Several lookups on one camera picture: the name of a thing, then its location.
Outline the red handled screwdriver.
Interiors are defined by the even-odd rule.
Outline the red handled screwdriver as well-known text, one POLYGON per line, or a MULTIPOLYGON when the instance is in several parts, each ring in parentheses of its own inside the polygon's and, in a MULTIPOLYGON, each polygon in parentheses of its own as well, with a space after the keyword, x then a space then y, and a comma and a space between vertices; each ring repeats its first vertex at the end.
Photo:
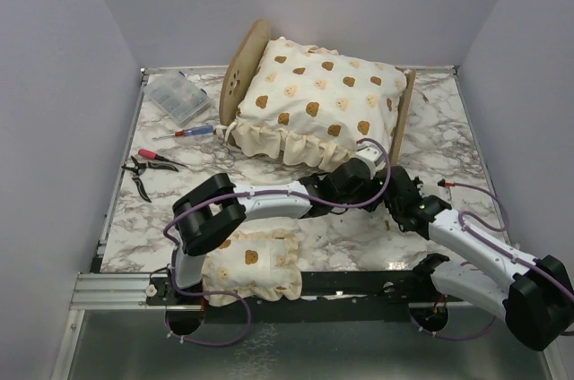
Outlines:
POLYGON ((169 163, 169 164, 172 164, 172 165, 180 166, 180 167, 183 167, 183 168, 187 168, 187 165, 185 165, 185 164, 183 164, 183 163, 180 163, 180 162, 177 162, 177 161, 175 161, 175 160, 168 159, 168 158, 166 158, 166 157, 164 157, 164 156, 161 156, 160 154, 158 154, 158 153, 156 153, 156 152, 154 152, 154 151, 149 151, 149 150, 146 150, 146 149, 139 149, 137 153, 138 153, 138 155, 139 155, 140 157, 145 158, 145 159, 148 159, 148 160, 160 161, 160 162, 164 162, 164 163, 169 163))

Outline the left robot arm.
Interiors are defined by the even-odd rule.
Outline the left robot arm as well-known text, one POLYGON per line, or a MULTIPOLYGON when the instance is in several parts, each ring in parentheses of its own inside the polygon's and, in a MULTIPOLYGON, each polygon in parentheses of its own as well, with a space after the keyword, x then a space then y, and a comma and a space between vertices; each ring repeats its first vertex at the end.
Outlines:
POLYGON ((204 257, 246 221, 325 216, 334 210, 369 209, 383 200, 388 167, 372 172, 352 159, 328 173, 313 174, 283 186, 235 184, 226 173, 209 177, 173 205, 166 230, 178 232, 167 292, 185 304, 196 297, 204 257))

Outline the clear plastic screw box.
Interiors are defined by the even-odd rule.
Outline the clear plastic screw box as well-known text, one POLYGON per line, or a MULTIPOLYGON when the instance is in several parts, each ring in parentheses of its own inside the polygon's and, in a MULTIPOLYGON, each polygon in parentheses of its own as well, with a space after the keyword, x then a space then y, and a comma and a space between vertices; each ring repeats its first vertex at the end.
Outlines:
POLYGON ((211 101, 180 71, 159 75, 143 88, 144 95, 179 127, 184 127, 203 114, 211 101))

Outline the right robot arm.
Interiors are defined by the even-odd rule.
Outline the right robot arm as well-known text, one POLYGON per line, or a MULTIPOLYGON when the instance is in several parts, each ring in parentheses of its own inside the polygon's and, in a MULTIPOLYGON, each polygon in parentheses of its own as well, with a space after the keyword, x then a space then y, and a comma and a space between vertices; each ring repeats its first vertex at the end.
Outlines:
POLYGON ((413 293, 463 299, 504 321, 531 350, 544 350, 573 325, 573 287, 564 264, 552 255, 537 258, 465 221, 465 213, 436 195, 421 196, 416 180, 395 166, 378 173, 387 187, 384 203, 402 231, 446 247, 468 267, 442 261, 415 274, 413 293))

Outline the blue handled screwdriver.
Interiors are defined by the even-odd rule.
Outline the blue handled screwdriver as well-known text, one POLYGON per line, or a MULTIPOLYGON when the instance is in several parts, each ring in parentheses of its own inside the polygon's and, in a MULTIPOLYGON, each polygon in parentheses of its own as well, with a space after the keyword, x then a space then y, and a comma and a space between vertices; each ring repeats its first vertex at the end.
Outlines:
POLYGON ((165 134, 154 137, 154 141, 159 141, 163 139, 170 139, 170 138, 183 138, 183 137, 190 137, 190 136, 198 136, 198 135, 207 135, 212 134, 214 132, 214 128, 212 125, 200 125, 197 127, 192 127, 188 129, 183 129, 172 134, 165 134))

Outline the small bear print pillow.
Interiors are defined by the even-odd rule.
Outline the small bear print pillow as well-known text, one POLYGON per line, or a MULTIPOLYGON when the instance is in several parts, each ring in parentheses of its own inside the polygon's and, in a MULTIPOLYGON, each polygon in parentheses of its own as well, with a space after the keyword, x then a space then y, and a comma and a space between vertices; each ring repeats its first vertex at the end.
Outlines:
POLYGON ((237 231, 206 255, 202 285, 213 307, 224 307, 242 298, 258 297, 275 302, 295 300, 302 292, 297 266, 299 240, 286 229, 271 232, 237 231))

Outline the black front mounting rail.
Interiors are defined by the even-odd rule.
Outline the black front mounting rail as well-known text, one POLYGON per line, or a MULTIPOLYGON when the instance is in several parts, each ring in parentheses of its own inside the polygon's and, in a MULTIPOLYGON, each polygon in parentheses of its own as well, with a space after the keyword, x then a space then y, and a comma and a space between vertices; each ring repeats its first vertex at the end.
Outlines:
POLYGON ((189 312, 209 323, 241 321, 251 312, 254 323, 322 323, 410 320, 411 310, 428 309, 439 303, 439 292, 428 276, 413 271, 304 272, 299 298, 267 301, 258 296, 233 298, 224 307, 213 307, 196 284, 183 292, 173 289, 170 276, 149 279, 145 305, 170 313, 189 312))

